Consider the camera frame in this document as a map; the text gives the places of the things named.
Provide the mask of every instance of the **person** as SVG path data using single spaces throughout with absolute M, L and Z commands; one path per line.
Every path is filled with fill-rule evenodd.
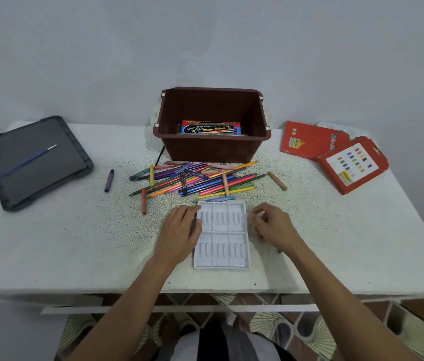
M 153 255 L 142 272 L 70 354 L 69 361 L 132 358 L 162 286 L 175 266 L 195 248 L 202 232 L 201 221 L 194 219 L 199 209 L 200 206 L 179 206 L 166 216 Z M 263 203 L 249 217 L 258 238 L 282 251 L 297 267 L 344 359 L 417 360 L 307 247 L 287 213 Z M 174 347 L 163 347 L 153 359 L 294 360 L 269 340 L 228 327 L 207 325 L 182 337 Z

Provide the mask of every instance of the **hand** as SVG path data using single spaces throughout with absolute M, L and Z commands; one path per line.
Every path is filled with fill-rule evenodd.
M 200 205 L 182 205 L 172 209 L 163 221 L 152 258 L 171 270 L 187 258 L 202 233 L 200 219 L 195 221 L 195 228 L 190 233 L 192 221 L 200 208 Z
M 288 252 L 294 244 L 302 242 L 287 213 L 267 203 L 252 209 L 252 223 L 257 229 L 259 240 L 267 241 L 280 251 Z

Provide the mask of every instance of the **brown plastic bin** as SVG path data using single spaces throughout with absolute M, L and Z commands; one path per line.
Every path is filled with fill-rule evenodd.
M 173 161 L 250 162 L 270 138 L 257 90 L 175 87 L 162 91 L 159 120 L 153 134 L 161 138 Z M 246 136 L 179 134 L 182 120 L 240 122 Z

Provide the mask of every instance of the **color swatch chart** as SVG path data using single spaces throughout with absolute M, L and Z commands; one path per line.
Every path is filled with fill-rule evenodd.
M 360 143 L 354 144 L 326 160 L 346 186 L 379 169 Z

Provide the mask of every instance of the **blue paintbrush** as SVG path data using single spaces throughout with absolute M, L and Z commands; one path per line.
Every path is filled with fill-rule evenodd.
M 57 145 L 52 145 L 51 147 L 45 149 L 43 152 L 37 154 L 36 156 L 33 156 L 31 158 L 29 158 L 28 160 L 26 160 L 25 162 L 20 163 L 19 165 L 13 167 L 11 170 L 5 172 L 3 175 L 1 175 L 2 177 L 7 177 L 10 176 L 11 174 L 15 173 L 16 171 L 18 171 L 20 168 L 25 167 L 26 165 L 28 165 L 30 162 L 33 162 L 34 160 L 36 160 L 37 158 L 40 158 L 41 156 L 43 156 L 44 154 L 47 154 L 52 148 L 56 147 Z

